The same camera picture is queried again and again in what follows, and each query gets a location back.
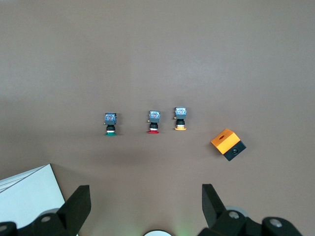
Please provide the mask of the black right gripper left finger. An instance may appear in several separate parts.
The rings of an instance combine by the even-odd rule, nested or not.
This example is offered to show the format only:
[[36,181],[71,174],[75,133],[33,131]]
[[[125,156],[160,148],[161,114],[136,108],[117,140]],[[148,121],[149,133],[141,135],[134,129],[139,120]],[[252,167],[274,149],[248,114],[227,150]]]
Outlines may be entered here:
[[80,185],[55,213],[37,217],[25,227],[1,222],[2,236],[75,236],[91,212],[90,186]]

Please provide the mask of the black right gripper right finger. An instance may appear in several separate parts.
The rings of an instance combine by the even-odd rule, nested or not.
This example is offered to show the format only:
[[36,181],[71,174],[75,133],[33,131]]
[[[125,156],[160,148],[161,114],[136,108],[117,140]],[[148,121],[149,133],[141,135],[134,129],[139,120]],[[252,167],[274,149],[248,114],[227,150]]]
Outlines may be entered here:
[[211,184],[202,185],[202,210],[207,228],[200,236],[300,236],[289,221],[279,217],[265,217],[256,223],[237,210],[227,210]]

